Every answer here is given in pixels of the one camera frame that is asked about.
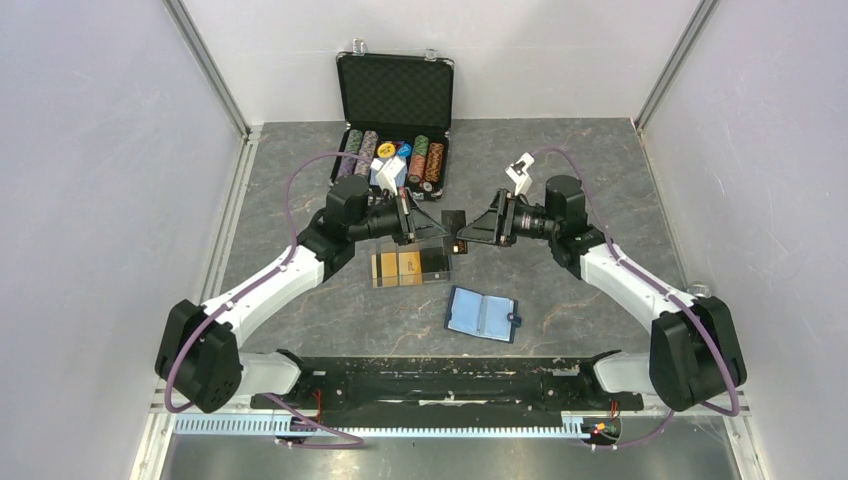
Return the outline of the clear acrylic card box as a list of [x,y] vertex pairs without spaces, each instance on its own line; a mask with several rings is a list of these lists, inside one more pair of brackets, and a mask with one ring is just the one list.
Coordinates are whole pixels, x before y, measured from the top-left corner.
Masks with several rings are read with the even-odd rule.
[[399,246],[378,244],[370,256],[374,288],[412,287],[447,282],[453,272],[453,254],[441,240]]

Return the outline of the blue leather card holder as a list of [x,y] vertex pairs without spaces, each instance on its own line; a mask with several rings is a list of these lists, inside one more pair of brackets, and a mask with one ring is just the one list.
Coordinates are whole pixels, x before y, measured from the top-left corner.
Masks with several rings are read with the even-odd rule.
[[452,286],[444,317],[446,330],[512,344],[523,319],[516,300]]

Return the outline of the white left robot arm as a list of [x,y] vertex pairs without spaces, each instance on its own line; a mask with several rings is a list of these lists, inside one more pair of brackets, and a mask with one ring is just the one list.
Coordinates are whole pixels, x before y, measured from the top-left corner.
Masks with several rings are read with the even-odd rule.
[[290,407],[306,405],[314,381],[302,363],[289,353],[244,353],[246,339],[292,300],[331,279],[354,257],[358,242],[388,237],[404,246],[448,234],[407,189],[377,200],[366,179],[343,178],[277,259],[225,293],[201,304],[184,299],[171,308],[154,364],[165,382],[165,408],[213,413],[234,397],[264,394],[276,394]]

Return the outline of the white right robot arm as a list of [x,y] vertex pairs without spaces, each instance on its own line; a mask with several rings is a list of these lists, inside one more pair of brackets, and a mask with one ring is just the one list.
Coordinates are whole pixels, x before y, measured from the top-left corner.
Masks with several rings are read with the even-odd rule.
[[696,297],[638,265],[589,221],[580,180],[558,175],[542,204],[499,190],[488,209],[458,232],[462,241],[508,247],[519,238],[546,241],[554,261],[614,300],[649,334],[649,349],[592,358],[577,382],[580,400],[602,408],[618,393],[656,395],[671,410],[708,406],[727,393],[735,415],[747,367],[729,306]]

